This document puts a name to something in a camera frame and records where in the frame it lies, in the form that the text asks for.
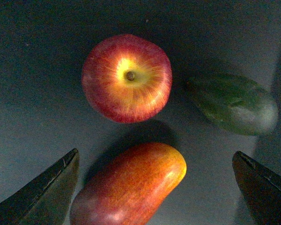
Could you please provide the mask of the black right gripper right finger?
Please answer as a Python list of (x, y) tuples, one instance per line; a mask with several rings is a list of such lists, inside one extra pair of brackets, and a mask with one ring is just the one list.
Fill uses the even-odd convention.
[(232, 158), (237, 185), (257, 225), (281, 225), (281, 176), (237, 151)]

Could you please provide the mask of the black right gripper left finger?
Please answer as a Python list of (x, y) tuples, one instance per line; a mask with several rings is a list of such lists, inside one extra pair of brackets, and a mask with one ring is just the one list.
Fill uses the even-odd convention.
[(0, 225), (61, 225), (79, 174), (79, 151), (61, 159), (0, 203)]

